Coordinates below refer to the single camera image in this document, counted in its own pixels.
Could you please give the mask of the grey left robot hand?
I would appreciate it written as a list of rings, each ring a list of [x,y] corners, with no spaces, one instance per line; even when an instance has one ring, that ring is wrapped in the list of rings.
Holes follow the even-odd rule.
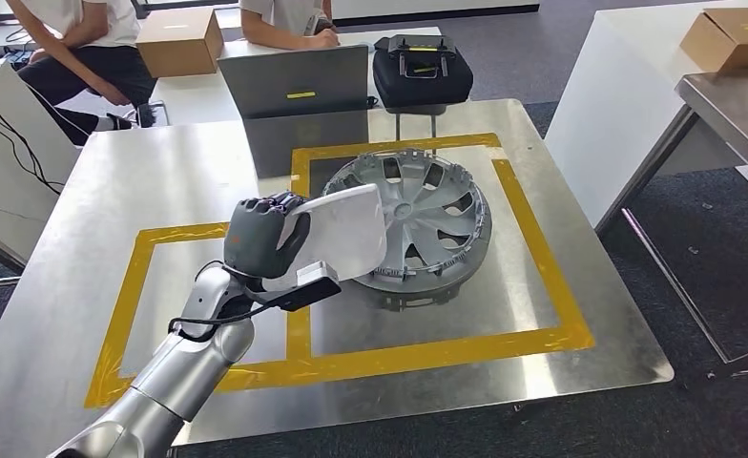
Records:
[[[296,215],[286,239],[286,218],[307,199],[286,191],[265,198],[247,198],[235,207],[223,243],[224,264],[247,277],[283,276],[309,235],[311,217]]]

